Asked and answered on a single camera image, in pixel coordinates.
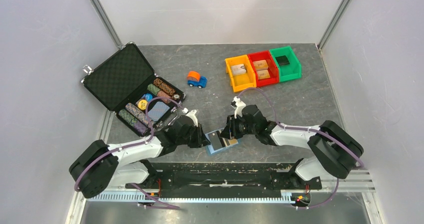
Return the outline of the blue card holder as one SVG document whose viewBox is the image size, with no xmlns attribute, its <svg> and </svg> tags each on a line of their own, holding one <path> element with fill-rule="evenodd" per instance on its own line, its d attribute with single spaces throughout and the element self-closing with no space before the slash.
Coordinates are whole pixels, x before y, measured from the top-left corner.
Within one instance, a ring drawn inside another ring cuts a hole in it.
<svg viewBox="0 0 424 224">
<path fill-rule="evenodd" d="M 237 139 L 225 139 L 220 137 L 220 133 L 223 131 L 223 128 L 211 131 L 206 133 L 206 138 L 209 140 L 210 144 L 205 146 L 206 152 L 208 155 L 215 155 L 219 152 L 225 151 L 235 145 L 239 144 Z"/>
</svg>

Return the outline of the gold VIP card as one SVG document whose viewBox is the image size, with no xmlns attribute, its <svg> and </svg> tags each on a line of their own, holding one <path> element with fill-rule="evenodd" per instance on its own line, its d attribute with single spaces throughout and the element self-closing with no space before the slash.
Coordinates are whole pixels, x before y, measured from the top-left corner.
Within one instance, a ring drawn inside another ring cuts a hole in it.
<svg viewBox="0 0 424 224">
<path fill-rule="evenodd" d="M 257 77 L 258 77 L 259 80 L 268 79 L 268 78 L 271 77 L 270 73 L 267 69 L 257 70 L 256 73 L 257 73 Z"/>
</svg>

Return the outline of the gold striped card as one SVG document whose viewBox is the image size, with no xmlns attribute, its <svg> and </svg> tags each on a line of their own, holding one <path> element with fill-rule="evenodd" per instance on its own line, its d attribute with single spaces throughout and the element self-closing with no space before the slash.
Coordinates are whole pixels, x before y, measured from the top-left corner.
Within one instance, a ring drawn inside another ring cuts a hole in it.
<svg viewBox="0 0 424 224">
<path fill-rule="evenodd" d="M 236 145 L 239 143 L 237 139 L 224 139 L 224 143 L 226 147 L 230 147 L 232 145 Z"/>
</svg>

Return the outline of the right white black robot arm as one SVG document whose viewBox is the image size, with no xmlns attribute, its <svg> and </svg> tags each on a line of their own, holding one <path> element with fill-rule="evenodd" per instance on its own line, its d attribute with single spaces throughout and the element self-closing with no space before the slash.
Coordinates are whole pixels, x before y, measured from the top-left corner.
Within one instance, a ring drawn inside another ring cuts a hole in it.
<svg viewBox="0 0 424 224">
<path fill-rule="evenodd" d="M 311 127 L 284 125 L 267 120 L 256 105 L 248 105 L 229 115 L 220 133 L 225 139 L 240 139 L 244 135 L 254 135 L 265 145 L 312 151 L 313 157 L 301 159 L 289 174 L 289 183 L 295 188 L 302 188 L 313 178 L 325 174 L 345 179 L 357 164 L 363 164 L 361 144 L 331 120 Z"/>
</svg>

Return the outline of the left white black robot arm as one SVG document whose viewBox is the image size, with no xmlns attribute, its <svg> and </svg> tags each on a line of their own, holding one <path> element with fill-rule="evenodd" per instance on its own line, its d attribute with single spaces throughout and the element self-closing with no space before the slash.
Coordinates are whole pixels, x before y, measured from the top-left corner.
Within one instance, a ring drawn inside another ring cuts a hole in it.
<svg viewBox="0 0 424 224">
<path fill-rule="evenodd" d="M 145 162 L 174 152 L 177 146 L 201 148 L 210 144 L 201 124 L 182 115 L 142 139 L 106 144 L 99 139 L 92 142 L 71 164 L 69 173 L 75 181 L 74 189 L 87 199 L 102 193 L 107 187 L 130 183 L 153 187 L 157 174 Z"/>
</svg>

